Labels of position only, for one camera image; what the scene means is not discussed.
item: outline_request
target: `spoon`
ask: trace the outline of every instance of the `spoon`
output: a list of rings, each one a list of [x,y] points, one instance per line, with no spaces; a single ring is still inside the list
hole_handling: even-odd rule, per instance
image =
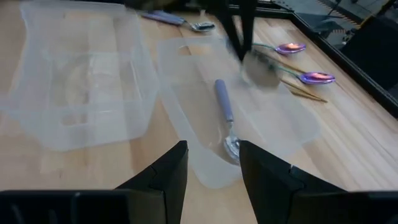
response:
[[[296,53],[299,53],[299,52],[305,50],[305,48],[306,48],[305,44],[300,44],[300,43],[281,44],[281,45],[277,46],[276,48],[273,48],[270,45],[260,44],[260,43],[253,43],[253,45],[274,49],[276,52],[278,52],[282,55],[296,54]]]
[[[153,19],[156,21],[165,22],[176,26],[182,26],[184,24],[188,24],[189,28],[194,32],[209,32],[216,27],[216,25],[210,21],[196,22],[191,24],[182,17],[175,16],[173,14],[161,10],[143,13],[141,16],[144,18]]]
[[[224,148],[231,158],[239,163],[239,138],[236,137],[233,124],[234,116],[232,114],[231,102],[229,101],[228,92],[226,90],[224,80],[216,80],[215,82],[218,102],[223,109],[225,120],[228,124],[229,135],[224,140]]]
[[[323,72],[307,72],[298,76],[298,79],[310,85],[323,85],[329,84],[336,81],[336,78],[333,75],[323,73]]]

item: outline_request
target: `chopsticks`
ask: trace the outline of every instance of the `chopsticks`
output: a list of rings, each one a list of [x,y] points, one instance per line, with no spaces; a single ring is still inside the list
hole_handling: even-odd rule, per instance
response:
[[[324,102],[327,103],[328,101],[323,99],[320,96],[317,96],[313,93],[311,93],[310,91],[302,88],[301,86],[298,86],[290,81],[284,80],[283,78],[280,79],[281,82],[285,83],[287,85],[287,88],[290,90],[290,92],[293,95],[296,96],[301,96],[310,100],[315,100],[315,101],[320,101],[320,102]]]
[[[283,66],[286,67],[286,68],[289,68],[289,69],[294,70],[294,71],[296,71],[296,72],[305,73],[305,72],[304,72],[302,69],[300,69],[300,68],[297,68],[297,67],[295,67],[295,66],[293,66],[293,65],[289,65],[289,64],[287,64],[287,63],[285,63],[285,62],[282,62],[281,60],[278,60],[277,58],[274,58],[274,57],[272,57],[272,56],[270,56],[270,55],[268,55],[268,54],[264,54],[264,55],[265,55],[266,57],[269,57],[271,60],[274,60],[274,61],[278,62],[279,64],[283,65]],[[289,81],[287,81],[287,80],[284,80],[283,78],[281,78],[280,81],[283,82],[283,83],[285,83],[285,84],[287,85],[288,89],[290,90],[290,92],[291,92],[293,95],[301,96],[301,97],[304,97],[304,98],[307,98],[307,99],[310,99],[310,100],[321,101],[321,102],[324,102],[324,103],[327,103],[327,102],[328,102],[327,100],[323,99],[322,97],[317,96],[317,95],[311,93],[310,91],[306,90],[305,88],[303,88],[303,87],[301,87],[301,86],[298,86],[298,85],[296,85],[296,84],[294,84],[294,83],[292,83],[292,82],[289,82]]]
[[[281,61],[281,60],[279,60],[279,59],[277,59],[277,58],[274,58],[273,56],[270,56],[270,55],[266,55],[266,56],[269,57],[269,58],[271,58],[272,60],[278,62],[279,64],[283,65],[283,66],[286,67],[286,68],[289,68],[289,69],[294,70],[294,71],[296,71],[296,72],[306,73],[306,72],[304,72],[304,70],[302,70],[302,69],[300,69],[300,68],[297,68],[297,67],[295,67],[295,66],[293,66],[293,65],[289,65],[288,63],[285,63],[285,62],[283,62],[283,61]]]

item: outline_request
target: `metal spoon handle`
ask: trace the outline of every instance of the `metal spoon handle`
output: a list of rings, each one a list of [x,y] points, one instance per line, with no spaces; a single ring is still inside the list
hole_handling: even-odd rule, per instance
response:
[[[223,109],[225,120],[233,122],[234,116],[232,114],[231,102],[229,101],[228,92],[224,80],[216,80],[216,92],[218,101]]]

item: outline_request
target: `wooden table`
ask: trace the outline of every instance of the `wooden table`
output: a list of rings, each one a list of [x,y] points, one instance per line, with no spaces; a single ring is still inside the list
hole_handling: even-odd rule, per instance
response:
[[[188,20],[198,19],[186,15]],[[197,34],[141,20],[153,55],[156,42]],[[17,1],[0,2],[0,92],[12,85],[25,42]],[[219,35],[214,31],[210,35]],[[305,42],[297,66],[332,73],[336,83],[313,87],[329,102],[298,98],[317,118],[321,136],[304,145],[289,162],[346,190],[398,188],[398,122],[347,74],[311,43],[290,21],[256,20],[255,41],[277,45]],[[17,133],[18,123],[1,116],[0,189],[112,189],[170,149],[178,137],[158,99],[145,136],[132,141],[60,153],[45,151],[32,137]],[[207,189],[190,169],[182,223],[255,223],[242,180]]]

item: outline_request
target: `transparent plastic container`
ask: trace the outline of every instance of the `transparent plastic container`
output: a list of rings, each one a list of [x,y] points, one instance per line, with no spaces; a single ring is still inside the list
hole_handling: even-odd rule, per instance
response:
[[[4,113],[51,150],[134,139],[159,90],[138,17],[117,4],[21,3],[27,39]]]
[[[318,123],[280,84],[272,91],[247,82],[240,63],[224,39],[170,39],[158,45],[160,92],[180,139],[188,141],[189,160],[200,182],[221,188],[241,177],[241,169],[224,148],[228,127],[215,92],[226,83],[234,130],[276,156],[286,159],[319,133]]]

